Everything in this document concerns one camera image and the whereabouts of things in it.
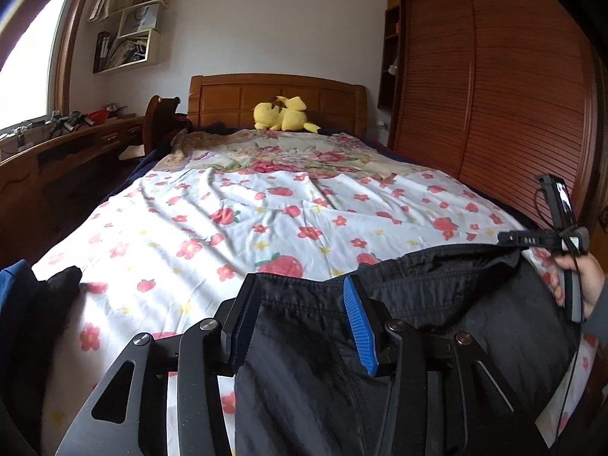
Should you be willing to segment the person's right hand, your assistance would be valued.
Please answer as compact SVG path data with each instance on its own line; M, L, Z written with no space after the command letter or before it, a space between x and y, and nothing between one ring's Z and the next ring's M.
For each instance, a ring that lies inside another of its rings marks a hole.
M557 255L553 257L553 262L563 271L574 271L578 274L583 313L585 318L589 318L605 286L606 275L600 263L592 253L576 258L570 255Z

